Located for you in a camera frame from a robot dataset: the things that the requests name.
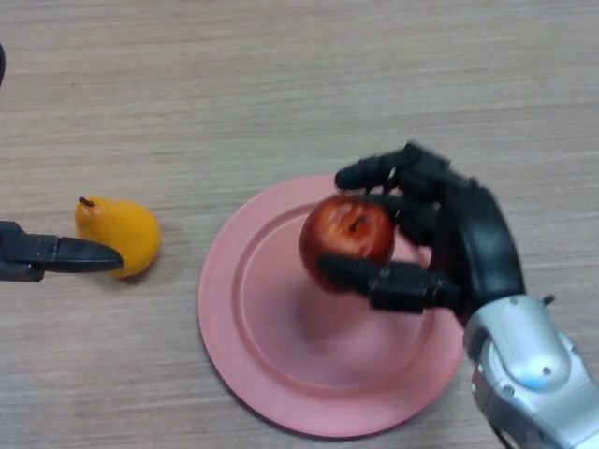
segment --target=wooden table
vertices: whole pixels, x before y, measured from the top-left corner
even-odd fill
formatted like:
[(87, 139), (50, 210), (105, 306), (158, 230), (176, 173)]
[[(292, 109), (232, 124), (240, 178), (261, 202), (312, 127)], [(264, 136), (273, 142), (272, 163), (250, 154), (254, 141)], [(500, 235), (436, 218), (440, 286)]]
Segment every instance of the wooden table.
[(0, 446), (499, 448), (468, 362), (376, 438), (263, 424), (212, 374), (197, 276), (250, 196), (414, 138), (493, 189), (531, 292), (599, 373), (597, 23), (596, 0), (2, 0), (3, 219), (72, 235), (78, 196), (125, 196), (165, 244), (138, 284), (2, 285)]

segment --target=pink plate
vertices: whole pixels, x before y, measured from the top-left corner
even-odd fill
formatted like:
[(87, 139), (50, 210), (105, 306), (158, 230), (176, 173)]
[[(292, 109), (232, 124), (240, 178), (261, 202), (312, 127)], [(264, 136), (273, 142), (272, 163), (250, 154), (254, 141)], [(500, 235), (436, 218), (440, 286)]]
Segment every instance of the pink plate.
[[(431, 404), (463, 358), (453, 315), (370, 311), (329, 295), (303, 269), (298, 239), (331, 176), (271, 187), (217, 236), (197, 293), (199, 325), (219, 375), (247, 406), (290, 430), (352, 438), (395, 427)], [(398, 236), (396, 259), (425, 264)]]

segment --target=robotic arm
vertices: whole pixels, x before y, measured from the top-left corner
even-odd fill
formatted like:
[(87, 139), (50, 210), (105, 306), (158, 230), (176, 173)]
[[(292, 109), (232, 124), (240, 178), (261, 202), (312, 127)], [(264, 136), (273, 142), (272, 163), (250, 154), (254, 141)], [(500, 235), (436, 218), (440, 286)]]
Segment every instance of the robotic arm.
[[(323, 274), (374, 310), (448, 308), (464, 326), (475, 403), (506, 448), (599, 448), (599, 388), (551, 321), (553, 297), (526, 293), (516, 245), (491, 192), (415, 143), (339, 171), (340, 190), (385, 208), (400, 232), (432, 248), (427, 268), (326, 254)], [(382, 187), (382, 193), (372, 193)], [(391, 191), (398, 189), (399, 195)]]
[[(7, 60), (0, 45), (0, 86)], [(0, 281), (40, 282), (47, 271), (82, 273), (123, 266), (113, 249), (82, 239), (27, 234), (15, 222), (0, 221)]]

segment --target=apple stem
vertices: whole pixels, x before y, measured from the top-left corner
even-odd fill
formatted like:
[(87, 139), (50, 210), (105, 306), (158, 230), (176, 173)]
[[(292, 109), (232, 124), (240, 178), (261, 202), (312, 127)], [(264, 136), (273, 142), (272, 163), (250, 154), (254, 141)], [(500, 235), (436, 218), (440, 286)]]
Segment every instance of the apple stem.
[(79, 202), (81, 204), (84, 204), (85, 206), (87, 206), (88, 208), (92, 208), (95, 204), (94, 201), (90, 201), (89, 199), (87, 199), (85, 196), (80, 196), (79, 197)]
[(364, 217), (358, 217), (356, 220), (354, 220), (354, 222), (351, 225), (349, 225), (349, 230), (351, 232), (356, 232), (356, 230), (358, 229), (358, 226), (360, 226), (363, 222), (364, 222)]

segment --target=yellow pear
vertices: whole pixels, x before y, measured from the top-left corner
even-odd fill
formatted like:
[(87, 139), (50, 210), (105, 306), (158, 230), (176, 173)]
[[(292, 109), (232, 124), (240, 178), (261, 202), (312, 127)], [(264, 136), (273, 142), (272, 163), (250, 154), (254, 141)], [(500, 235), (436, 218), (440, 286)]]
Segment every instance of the yellow pear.
[(144, 271), (161, 245), (160, 225), (153, 213), (135, 201), (82, 196), (75, 208), (77, 237), (102, 243), (118, 251), (122, 268), (110, 271), (127, 278)]

